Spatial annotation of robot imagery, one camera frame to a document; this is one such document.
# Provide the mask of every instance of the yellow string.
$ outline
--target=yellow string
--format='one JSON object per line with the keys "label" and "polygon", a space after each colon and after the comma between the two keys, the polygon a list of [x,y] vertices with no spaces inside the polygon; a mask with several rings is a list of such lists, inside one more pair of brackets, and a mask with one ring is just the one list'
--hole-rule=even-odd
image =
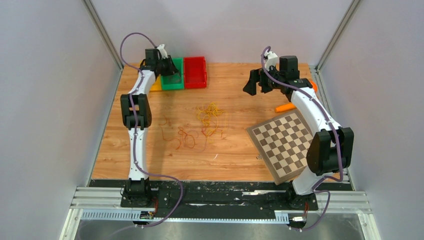
{"label": "yellow string", "polygon": [[[209,138],[215,133],[217,133],[217,131],[220,131],[221,137],[222,137],[224,130],[227,128],[228,112],[218,108],[218,106],[214,102],[209,103],[207,108],[205,108],[205,105],[202,104],[201,108],[196,107],[196,109],[197,109],[197,119],[199,119],[203,124],[203,127],[201,129],[201,132],[203,133],[203,135],[205,135],[206,138]],[[218,116],[221,116],[224,113],[225,113],[224,127],[219,129],[220,119],[218,118]]]}

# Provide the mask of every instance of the metal floor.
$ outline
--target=metal floor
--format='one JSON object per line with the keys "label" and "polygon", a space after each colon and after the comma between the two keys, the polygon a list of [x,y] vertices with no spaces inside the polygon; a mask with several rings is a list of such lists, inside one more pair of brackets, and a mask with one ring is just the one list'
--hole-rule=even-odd
{"label": "metal floor", "polygon": [[[308,214],[307,226],[318,219]],[[279,224],[164,222],[152,228],[130,228],[111,236],[132,222],[112,220],[81,221],[75,240],[364,240],[357,214],[324,216],[315,229],[306,232],[289,230]]]}

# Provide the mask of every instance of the wire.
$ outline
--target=wire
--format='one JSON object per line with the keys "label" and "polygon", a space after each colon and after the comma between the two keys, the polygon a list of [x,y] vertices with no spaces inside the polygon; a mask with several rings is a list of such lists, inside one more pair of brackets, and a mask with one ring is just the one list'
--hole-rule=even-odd
{"label": "wire", "polygon": [[144,76],[144,74],[143,74],[143,71],[141,70],[141,69],[139,69],[138,67],[135,67],[135,66],[133,66],[133,65],[131,65],[131,64],[129,64],[128,62],[126,62],[125,60],[124,60],[124,58],[123,58],[123,56],[122,56],[122,48],[123,48],[123,45],[124,45],[124,42],[125,42],[125,40],[129,37],[129,36],[131,36],[131,35],[142,35],[142,36],[144,36],[147,40],[149,40],[149,42],[154,46],[154,47],[156,47],[155,46],[155,44],[153,43],[153,41],[150,39],[150,38],[148,38],[146,35],[144,35],[143,33],[140,33],[140,32],[132,32],[132,33],[130,33],[130,34],[128,34],[126,37],[124,37],[123,38],[123,40],[122,40],[122,42],[121,42],[121,44],[120,44],[120,48],[119,48],[119,55],[120,55],[120,58],[122,59],[122,61],[127,65],[127,66],[129,66],[129,67],[131,67],[131,68],[133,68],[133,69],[136,69],[140,74],[141,74],[141,79],[140,79],[140,82],[138,83],[138,85],[135,87],[135,89],[134,89],[134,91],[132,91],[132,92],[130,92],[129,93],[129,101],[131,102],[131,107],[132,107],[132,111],[134,112],[134,118],[135,118],[135,127],[134,127],[134,136],[133,136],[133,148],[132,148],[132,155],[133,155],[133,158],[134,158],[134,165],[135,165],[135,167],[137,167],[137,169],[141,172],[141,173],[143,173],[143,174],[145,174],[145,175],[149,175],[149,176],[152,176],[152,177],[161,177],[161,178],[168,178],[168,179],[172,179],[172,180],[175,180],[175,181],[177,181],[178,182],[178,184],[179,184],[179,189],[180,189],[180,194],[179,194],[179,199],[178,199],[178,201],[176,202],[176,204],[175,204],[175,206],[172,208],[172,210],[164,217],[164,218],[162,218],[161,220],[159,220],[159,221],[157,221],[157,222],[155,222],[155,223],[152,223],[152,224],[149,224],[149,225],[141,225],[140,227],[141,228],[150,228],[150,227],[154,227],[154,226],[157,226],[157,225],[159,225],[159,224],[161,224],[161,223],[163,223],[164,221],[166,221],[171,215],[172,215],[172,213],[174,213],[174,211],[175,211],[175,209],[178,207],[178,205],[180,204],[180,202],[181,202],[181,200],[183,199],[183,193],[184,193],[184,188],[183,188],[183,183],[178,179],[178,178],[176,178],[176,177],[174,177],[174,176],[170,176],[170,175],[163,175],[163,174],[154,174],[154,173],[150,173],[150,172],[147,172],[147,171],[144,171],[140,166],[139,166],[139,164],[138,164],[138,161],[137,161],[137,157],[136,157],[136,140],[137,140],[137,126],[139,125],[139,118],[137,117],[137,110],[136,110],[136,107],[135,107],[135,104],[134,104],[134,101],[133,101],[133,94],[137,91],[137,89],[140,87],[140,85],[142,84],[142,82],[143,82],[143,80],[144,80],[144,78],[145,78],[145,76]]}
{"label": "wire", "polygon": [[[184,144],[185,144],[186,147],[188,147],[190,149],[194,148],[195,145],[196,145],[195,137],[193,135],[191,135],[191,134],[188,134],[186,131],[184,131],[184,128],[182,126],[179,126],[178,129],[179,129],[178,134],[181,137],[180,146],[181,146],[181,143],[183,142],[183,139],[184,139]],[[187,144],[187,138],[188,137],[191,137],[193,139],[193,146],[189,146]]]}
{"label": "wire", "polygon": [[78,230],[76,231],[75,240],[81,240],[81,230],[90,224],[90,221],[80,221],[78,224]]}
{"label": "wire", "polygon": [[157,214],[158,213],[158,206],[159,206],[159,199],[157,197],[154,197],[155,201],[154,201],[154,213],[153,214]]}
{"label": "wire", "polygon": [[304,210],[304,212],[303,212],[303,216],[307,216],[308,215],[308,211],[309,211],[309,204],[308,204],[308,202],[306,201],[305,202],[305,210]]}
{"label": "wire", "polygon": [[117,233],[120,233],[120,232],[122,232],[122,231],[128,230],[128,229],[133,229],[134,227],[135,227],[134,225],[130,225],[130,226],[125,226],[125,227],[123,227],[123,228],[120,228],[120,229],[118,229],[118,230],[116,230],[116,231],[112,232],[109,236],[107,236],[107,238],[106,238],[106,239],[110,239],[113,235],[115,235],[115,234],[117,234]]}
{"label": "wire", "polygon": [[163,139],[164,141],[167,141],[167,142],[170,142],[170,141],[172,141],[172,140],[178,140],[179,145],[178,145],[178,147],[175,149],[175,150],[178,150],[178,149],[180,148],[180,146],[181,146],[181,140],[180,140],[180,139],[178,139],[178,138],[176,138],[176,137],[171,138],[171,139],[166,139],[166,138],[165,138],[165,135],[164,135],[164,129],[162,128],[162,126],[164,126],[164,125],[166,125],[166,124],[168,123],[168,118],[167,118],[165,115],[164,115],[163,117],[165,118],[165,123],[163,123],[163,124],[159,123],[159,124],[158,124],[158,125],[159,125],[160,130],[162,131],[162,139]]}
{"label": "wire", "polygon": [[[214,102],[210,102],[209,105],[207,106],[207,108],[204,107],[204,105],[201,106],[201,108],[199,108],[198,106],[196,107],[197,109],[197,119],[199,119],[203,126],[201,128],[201,133],[203,135],[205,135],[207,138],[211,137],[212,135],[214,135],[215,133],[217,133],[217,131],[221,131],[221,138],[223,137],[223,133],[224,130],[227,128],[227,118],[228,118],[228,112],[222,109],[219,109],[217,107],[217,105]],[[224,127],[219,129],[218,126],[220,124],[220,120],[218,118],[218,116],[222,115],[225,113],[225,123],[224,123]],[[214,121],[212,121],[212,116],[214,116],[216,118],[216,123]]]}
{"label": "wire", "polygon": [[261,56],[260,63],[262,64],[262,69],[265,72],[266,76],[269,79],[271,79],[274,83],[280,84],[280,85],[282,85],[282,86],[284,86],[286,88],[290,88],[290,89],[293,89],[295,91],[299,91],[303,95],[305,95],[306,97],[308,97],[309,99],[311,99],[311,101],[313,101],[313,103],[318,107],[319,111],[322,113],[322,115],[324,116],[325,120],[328,121],[328,125],[331,128],[331,131],[333,132],[334,138],[335,138],[335,147],[336,147],[336,150],[337,150],[337,162],[338,162],[338,171],[340,173],[340,178],[337,179],[337,178],[335,178],[333,176],[324,176],[323,178],[321,178],[319,181],[317,181],[312,186],[312,191],[315,194],[327,193],[328,194],[328,199],[327,199],[327,203],[325,204],[324,210],[322,211],[321,216],[319,217],[319,219],[312,226],[309,226],[307,228],[295,228],[295,227],[293,228],[293,229],[295,229],[295,230],[297,230],[299,232],[303,232],[303,231],[308,231],[308,230],[313,229],[315,226],[318,225],[318,223],[321,222],[321,220],[323,219],[324,215],[326,214],[327,208],[328,208],[329,203],[330,203],[330,195],[331,195],[330,194],[330,191],[328,191],[328,190],[315,191],[315,189],[322,182],[324,182],[325,179],[332,179],[332,180],[335,180],[335,181],[337,181],[339,183],[340,182],[343,182],[343,163],[342,163],[342,154],[341,154],[341,149],[340,149],[340,141],[339,141],[339,138],[337,137],[338,134],[336,132],[336,129],[333,126],[333,123],[330,122],[330,117],[327,115],[327,113],[326,113],[325,109],[323,108],[323,106],[321,106],[321,104],[315,98],[312,98],[312,96],[309,95],[306,91],[304,91],[304,90],[302,90],[302,89],[300,89],[298,87],[295,87],[295,86],[292,86],[292,85],[289,85],[289,84],[285,84],[285,83],[283,83],[281,81],[278,81],[277,79],[273,78],[273,76],[271,76],[271,74],[265,68],[265,63],[264,63],[265,53],[267,51],[270,51],[270,50],[271,50],[271,46],[267,46],[267,47],[265,47],[265,49],[262,51],[262,54],[260,55]]}

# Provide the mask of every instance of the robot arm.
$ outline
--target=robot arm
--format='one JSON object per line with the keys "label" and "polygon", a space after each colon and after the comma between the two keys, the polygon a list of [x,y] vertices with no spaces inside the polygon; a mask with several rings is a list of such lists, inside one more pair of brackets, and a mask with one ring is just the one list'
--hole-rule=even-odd
{"label": "robot arm", "polygon": [[122,207],[139,207],[151,202],[151,187],[146,164],[146,139],[152,124],[148,94],[157,76],[178,74],[165,45],[145,50],[138,78],[128,94],[120,96],[122,122],[128,128],[130,142],[130,170],[122,192]]}
{"label": "robot arm", "polygon": [[298,70],[298,59],[296,56],[282,56],[279,58],[279,70],[277,70],[278,56],[268,51],[264,54],[266,63],[264,65],[268,73],[276,80],[308,93],[312,98],[307,97],[299,90],[277,84],[272,81],[262,68],[250,71],[249,81],[243,91],[254,96],[257,93],[256,83],[261,87],[262,93],[268,93],[274,89],[279,89],[290,102],[292,102],[305,118],[311,134],[314,136],[306,154],[307,167],[296,178],[287,190],[290,196],[287,201],[296,205],[296,202],[303,201],[303,197],[313,194],[313,186],[321,181],[325,175],[330,175],[339,171],[335,138],[340,142],[342,157],[342,167],[347,168],[351,163],[353,148],[353,131],[347,127],[343,128],[339,123],[329,116],[329,121],[336,129],[334,136],[328,122],[325,120],[319,107],[312,101],[316,99],[315,92],[307,78],[300,78]]}

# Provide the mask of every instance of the orange object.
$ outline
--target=orange object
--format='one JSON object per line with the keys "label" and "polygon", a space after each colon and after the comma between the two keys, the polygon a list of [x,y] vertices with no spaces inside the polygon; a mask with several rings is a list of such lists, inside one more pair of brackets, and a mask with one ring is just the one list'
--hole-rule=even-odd
{"label": "orange object", "polygon": [[313,81],[309,81],[310,82],[310,84],[312,84],[312,88],[313,88],[313,90],[315,91],[315,93],[318,91],[318,87],[317,87],[317,85],[315,84],[315,82],[313,82]]}
{"label": "orange object", "polygon": [[160,76],[158,76],[156,78],[156,81],[151,86],[150,91],[151,92],[162,91],[162,83],[161,83],[161,77]]}
{"label": "orange object", "polygon": [[[309,82],[310,82],[310,84],[312,84],[312,88],[313,88],[313,90],[316,93],[318,91],[317,85],[313,81],[309,81]],[[285,112],[285,111],[293,110],[295,108],[296,108],[296,106],[293,103],[290,102],[290,103],[287,103],[287,104],[284,104],[284,105],[281,105],[281,106],[276,107],[275,108],[275,112],[276,113],[282,113],[282,112]]]}
{"label": "orange object", "polygon": [[290,102],[290,103],[276,107],[275,112],[276,113],[282,113],[282,112],[285,112],[285,111],[293,110],[295,108],[296,108],[295,105]]}

